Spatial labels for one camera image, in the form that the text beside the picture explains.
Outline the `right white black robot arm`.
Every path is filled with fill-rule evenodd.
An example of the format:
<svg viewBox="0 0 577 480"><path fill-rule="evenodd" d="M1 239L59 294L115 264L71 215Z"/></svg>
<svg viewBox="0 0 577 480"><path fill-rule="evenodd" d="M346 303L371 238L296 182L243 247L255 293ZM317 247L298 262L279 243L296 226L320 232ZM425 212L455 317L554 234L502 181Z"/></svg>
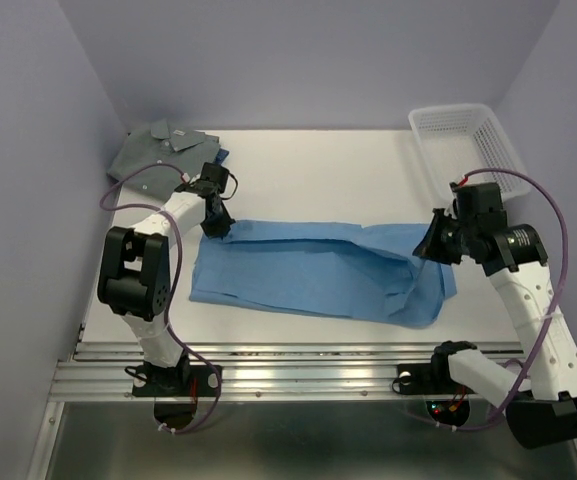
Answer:
<svg viewBox="0 0 577 480"><path fill-rule="evenodd" d="M456 216L438 208L413 253L445 265L468 256L480 265L527 354L514 374L470 342L446 341L434 349L423 380L440 390L460 385L482 396L494 406L493 417L504 417L527 449L576 439L577 346L537 231L509 225L501 208Z"/></svg>

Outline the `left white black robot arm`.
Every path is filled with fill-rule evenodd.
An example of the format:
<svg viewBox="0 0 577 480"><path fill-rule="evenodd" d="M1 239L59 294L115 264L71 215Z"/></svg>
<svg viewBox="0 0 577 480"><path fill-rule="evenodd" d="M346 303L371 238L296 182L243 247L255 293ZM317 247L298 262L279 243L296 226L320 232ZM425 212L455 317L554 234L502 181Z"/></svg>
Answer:
<svg viewBox="0 0 577 480"><path fill-rule="evenodd" d="M197 226L209 238L227 236L235 223L224 205L232 178L229 171L201 174L145 219L106 234L97 296L129 326L143 351L143 363L127 369L136 396L174 396L192 385L189 352L166 318L180 276L170 272L170 250Z"/></svg>

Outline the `light blue long sleeve shirt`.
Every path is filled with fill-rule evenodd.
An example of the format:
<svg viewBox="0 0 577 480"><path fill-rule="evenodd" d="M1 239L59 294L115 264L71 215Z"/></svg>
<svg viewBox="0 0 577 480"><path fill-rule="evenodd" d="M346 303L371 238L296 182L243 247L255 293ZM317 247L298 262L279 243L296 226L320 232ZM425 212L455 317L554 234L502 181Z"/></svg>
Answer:
<svg viewBox="0 0 577 480"><path fill-rule="evenodd" d="M451 267L413 250L424 224L241 220L203 238L194 302L425 328L457 293Z"/></svg>

